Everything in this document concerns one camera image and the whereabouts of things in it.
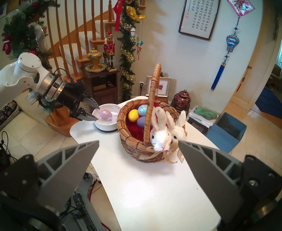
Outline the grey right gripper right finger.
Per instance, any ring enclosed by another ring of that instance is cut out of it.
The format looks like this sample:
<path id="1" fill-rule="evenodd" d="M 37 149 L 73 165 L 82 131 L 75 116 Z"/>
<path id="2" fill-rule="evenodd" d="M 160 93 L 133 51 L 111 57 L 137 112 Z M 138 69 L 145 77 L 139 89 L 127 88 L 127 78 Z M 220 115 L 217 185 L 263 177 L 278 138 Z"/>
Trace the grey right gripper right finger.
<path id="1" fill-rule="evenodd" d="M 179 149 L 218 214 L 218 225 L 255 225 L 273 211 L 282 176 L 256 156 L 241 162 L 219 149 L 179 140 Z"/>

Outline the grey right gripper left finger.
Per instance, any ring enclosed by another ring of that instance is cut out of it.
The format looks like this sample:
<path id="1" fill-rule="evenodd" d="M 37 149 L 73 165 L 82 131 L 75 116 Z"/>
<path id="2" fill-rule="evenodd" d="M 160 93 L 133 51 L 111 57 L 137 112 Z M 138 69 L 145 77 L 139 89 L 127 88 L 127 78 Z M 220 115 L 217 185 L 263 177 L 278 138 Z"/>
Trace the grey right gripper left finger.
<path id="1" fill-rule="evenodd" d="M 0 197 L 22 210 L 60 212 L 99 148 L 94 140 L 58 149 L 35 162 L 24 155 L 0 174 Z"/>

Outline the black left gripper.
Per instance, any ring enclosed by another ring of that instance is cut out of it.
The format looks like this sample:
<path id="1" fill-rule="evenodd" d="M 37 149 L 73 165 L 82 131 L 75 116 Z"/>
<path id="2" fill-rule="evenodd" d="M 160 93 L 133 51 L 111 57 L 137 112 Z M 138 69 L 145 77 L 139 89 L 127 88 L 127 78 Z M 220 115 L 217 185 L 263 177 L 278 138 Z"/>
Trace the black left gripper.
<path id="1" fill-rule="evenodd" d="M 81 99 L 89 106 L 100 110 L 99 105 L 91 96 L 85 96 L 85 91 L 69 91 L 63 90 L 59 94 L 59 103 L 69 110 L 69 117 L 79 121 L 97 121 L 98 118 L 86 112 L 83 108 L 79 108 Z"/>

